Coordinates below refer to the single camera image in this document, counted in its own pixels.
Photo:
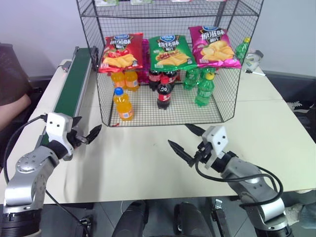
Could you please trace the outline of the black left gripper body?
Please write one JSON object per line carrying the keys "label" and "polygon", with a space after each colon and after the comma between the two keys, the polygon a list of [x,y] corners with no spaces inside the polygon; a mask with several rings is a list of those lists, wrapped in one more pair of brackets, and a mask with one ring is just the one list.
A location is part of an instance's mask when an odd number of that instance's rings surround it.
{"label": "black left gripper body", "polygon": [[78,132],[74,129],[71,129],[71,131],[67,133],[67,140],[74,149],[80,147],[82,144],[87,144],[87,139],[78,135]]}

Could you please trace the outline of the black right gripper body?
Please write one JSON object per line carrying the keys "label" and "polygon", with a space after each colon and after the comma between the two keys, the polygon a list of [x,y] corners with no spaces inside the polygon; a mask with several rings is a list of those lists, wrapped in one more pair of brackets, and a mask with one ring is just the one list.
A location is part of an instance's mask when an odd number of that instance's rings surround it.
{"label": "black right gripper body", "polygon": [[202,163],[207,163],[211,157],[211,151],[213,150],[212,144],[210,142],[201,142],[197,147],[197,152],[195,153],[195,160]]}

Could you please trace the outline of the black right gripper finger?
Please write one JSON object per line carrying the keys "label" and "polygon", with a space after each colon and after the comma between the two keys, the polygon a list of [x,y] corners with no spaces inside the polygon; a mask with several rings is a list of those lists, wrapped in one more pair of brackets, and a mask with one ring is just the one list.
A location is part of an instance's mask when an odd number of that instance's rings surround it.
{"label": "black right gripper finger", "polygon": [[202,136],[202,134],[205,132],[203,128],[196,126],[194,124],[186,123],[185,126],[196,136]]}
{"label": "black right gripper finger", "polygon": [[189,167],[192,167],[195,164],[195,159],[191,157],[188,153],[185,152],[184,148],[178,145],[177,143],[168,140],[169,145],[173,149],[173,151],[183,159]]}

